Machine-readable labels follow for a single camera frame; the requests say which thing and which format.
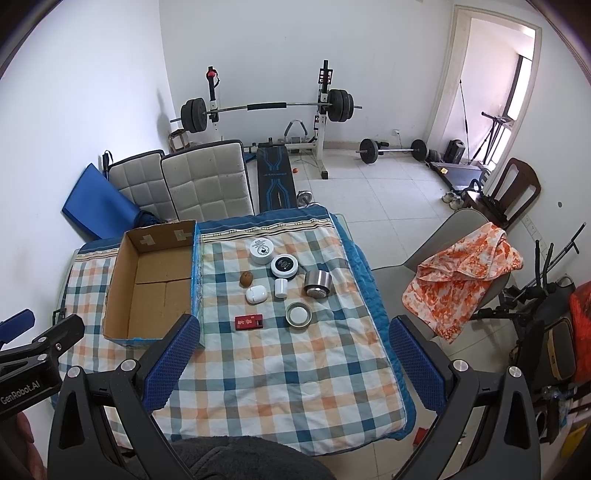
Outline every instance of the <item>finger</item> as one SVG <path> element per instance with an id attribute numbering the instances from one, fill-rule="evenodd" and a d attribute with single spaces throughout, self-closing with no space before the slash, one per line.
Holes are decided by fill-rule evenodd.
<path id="1" fill-rule="evenodd" d="M 47 480 L 47 470 L 37 448 L 31 443 L 27 455 L 27 468 L 35 480 Z"/>
<path id="2" fill-rule="evenodd" d="M 33 443 L 35 441 L 29 419 L 23 412 L 17 413 L 17 427 L 28 443 Z"/>

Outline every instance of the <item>wooden chair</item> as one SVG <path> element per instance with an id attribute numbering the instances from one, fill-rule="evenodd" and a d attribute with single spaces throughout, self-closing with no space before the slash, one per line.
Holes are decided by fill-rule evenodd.
<path id="1" fill-rule="evenodd" d="M 509 172 L 511 166 L 515 166 L 517 168 L 517 176 L 514 178 L 511 185 L 509 185 L 503 196 L 500 199 L 497 199 L 496 197 L 503 186 L 505 178 L 507 177 L 507 172 Z M 530 185 L 535 188 L 534 193 L 511 216 L 511 218 L 508 219 L 505 216 L 505 212 L 511 207 L 511 205 L 513 205 L 523 196 Z M 480 193 L 476 192 L 464 193 L 463 207 L 474 208 L 474 210 L 478 210 L 495 225 L 504 229 L 508 229 L 531 206 L 533 201 L 540 195 L 541 190 L 542 187 L 540 185 L 540 181 L 538 180 L 538 176 L 534 172 L 534 169 L 531 168 L 526 162 L 512 158 L 507 162 L 505 170 L 503 170 L 503 173 L 501 174 L 501 178 L 497 182 L 492 194 L 489 196 L 490 199 L 498 200 L 496 204 L 498 211 L 491 210 L 489 207 L 490 200 L 486 201 L 482 198 Z"/>

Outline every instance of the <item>red bag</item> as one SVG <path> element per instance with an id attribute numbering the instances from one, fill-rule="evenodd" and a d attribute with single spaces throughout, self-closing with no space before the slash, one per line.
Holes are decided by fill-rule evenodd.
<path id="1" fill-rule="evenodd" d="M 591 282 L 577 288 L 570 296 L 569 303 L 577 361 L 572 381 L 584 383 L 591 380 Z"/>

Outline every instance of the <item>silver screw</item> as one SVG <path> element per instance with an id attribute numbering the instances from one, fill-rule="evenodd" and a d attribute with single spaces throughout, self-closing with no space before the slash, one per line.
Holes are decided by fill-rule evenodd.
<path id="1" fill-rule="evenodd" d="M 80 375 L 80 367 L 72 367 L 68 370 L 68 377 L 74 378 Z"/>
<path id="2" fill-rule="evenodd" d="M 509 374 L 512 377 L 519 378 L 521 376 L 521 370 L 519 367 L 509 367 Z"/>
<path id="3" fill-rule="evenodd" d="M 465 372 L 468 370 L 468 364 L 464 360 L 455 360 L 453 363 L 453 368 L 455 368 L 459 372 Z"/>
<path id="4" fill-rule="evenodd" d="M 128 358 L 121 363 L 120 367 L 124 372 L 131 372 L 135 368 L 135 360 Z"/>

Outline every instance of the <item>white cushion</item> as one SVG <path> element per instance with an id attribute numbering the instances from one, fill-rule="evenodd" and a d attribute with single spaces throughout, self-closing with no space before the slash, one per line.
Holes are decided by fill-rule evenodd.
<path id="1" fill-rule="evenodd" d="M 164 152 L 155 150 L 126 158 L 109 169 L 109 182 L 142 210 L 166 222 L 178 220 L 160 162 Z"/>
<path id="2" fill-rule="evenodd" d="M 161 162 L 179 220 L 221 220 L 253 215 L 248 176 L 237 140 L 167 155 Z"/>

